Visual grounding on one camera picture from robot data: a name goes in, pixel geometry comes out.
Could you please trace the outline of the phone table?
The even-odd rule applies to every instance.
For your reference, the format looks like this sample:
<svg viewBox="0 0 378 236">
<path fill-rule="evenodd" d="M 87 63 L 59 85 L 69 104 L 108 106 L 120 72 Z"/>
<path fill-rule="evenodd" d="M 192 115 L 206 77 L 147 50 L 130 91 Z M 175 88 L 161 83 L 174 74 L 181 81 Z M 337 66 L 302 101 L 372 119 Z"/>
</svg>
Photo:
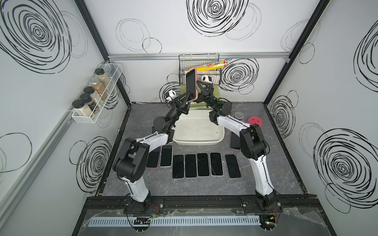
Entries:
<svg viewBox="0 0 378 236">
<path fill-rule="evenodd" d="M 160 152 L 160 167 L 170 167 L 172 165 L 172 145 L 163 145 Z"/>
</svg>

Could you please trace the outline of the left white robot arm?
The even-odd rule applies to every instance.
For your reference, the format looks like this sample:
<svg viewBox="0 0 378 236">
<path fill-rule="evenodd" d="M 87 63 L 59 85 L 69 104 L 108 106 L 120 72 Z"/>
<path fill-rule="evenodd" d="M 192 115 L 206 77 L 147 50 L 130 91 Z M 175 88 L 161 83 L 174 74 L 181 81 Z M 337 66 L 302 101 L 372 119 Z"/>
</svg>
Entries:
<svg viewBox="0 0 378 236">
<path fill-rule="evenodd" d="M 157 148 L 173 142 L 175 123 L 181 114 L 189 113 L 189 97 L 190 93 L 185 92 L 173 98 L 169 102 L 170 111 L 164 117 L 155 118 L 152 134 L 138 139 L 125 139 L 115 158 L 113 170 L 117 177 L 127 184 L 131 203 L 140 211 L 148 211 L 150 204 L 151 194 L 143 179 L 148 155 Z"/>
</svg>

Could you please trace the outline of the black phone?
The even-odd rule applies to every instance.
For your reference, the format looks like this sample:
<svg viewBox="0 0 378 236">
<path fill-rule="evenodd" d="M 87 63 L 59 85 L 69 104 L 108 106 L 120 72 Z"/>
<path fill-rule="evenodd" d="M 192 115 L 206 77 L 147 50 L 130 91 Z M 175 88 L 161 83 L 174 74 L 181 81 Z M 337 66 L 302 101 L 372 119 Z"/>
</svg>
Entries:
<svg viewBox="0 0 378 236">
<path fill-rule="evenodd" d="M 230 148 L 235 150 L 240 150 L 240 138 L 235 133 L 231 132 L 230 136 Z"/>
</svg>

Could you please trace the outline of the white plastic storage box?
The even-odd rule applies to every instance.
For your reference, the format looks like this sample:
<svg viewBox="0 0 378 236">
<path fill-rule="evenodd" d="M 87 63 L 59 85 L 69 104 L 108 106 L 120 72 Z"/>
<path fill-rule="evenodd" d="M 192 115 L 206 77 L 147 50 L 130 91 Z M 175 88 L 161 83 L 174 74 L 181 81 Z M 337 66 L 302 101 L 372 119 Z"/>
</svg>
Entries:
<svg viewBox="0 0 378 236">
<path fill-rule="evenodd" d="M 190 109 L 175 123 L 173 141 L 184 146 L 212 146 L 224 139 L 224 128 L 210 121 L 210 110 Z"/>
</svg>

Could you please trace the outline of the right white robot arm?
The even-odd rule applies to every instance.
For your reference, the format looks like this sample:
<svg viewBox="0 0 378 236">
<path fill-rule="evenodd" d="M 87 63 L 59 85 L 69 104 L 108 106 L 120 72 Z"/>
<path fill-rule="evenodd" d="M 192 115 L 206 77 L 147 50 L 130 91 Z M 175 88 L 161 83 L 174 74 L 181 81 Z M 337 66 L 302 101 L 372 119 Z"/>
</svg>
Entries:
<svg viewBox="0 0 378 236">
<path fill-rule="evenodd" d="M 232 103 L 228 100 L 217 99 L 214 96 L 214 88 L 211 83 L 197 81 L 196 86 L 199 89 L 196 102 L 204 102 L 207 107 L 213 109 L 209 113 L 210 121 L 228 129 L 239 137 L 240 150 L 253 168 L 257 208 L 260 211 L 271 209 L 277 199 L 277 192 L 273 187 L 267 168 L 268 143 L 265 141 L 261 127 L 232 117 L 230 115 Z"/>
</svg>

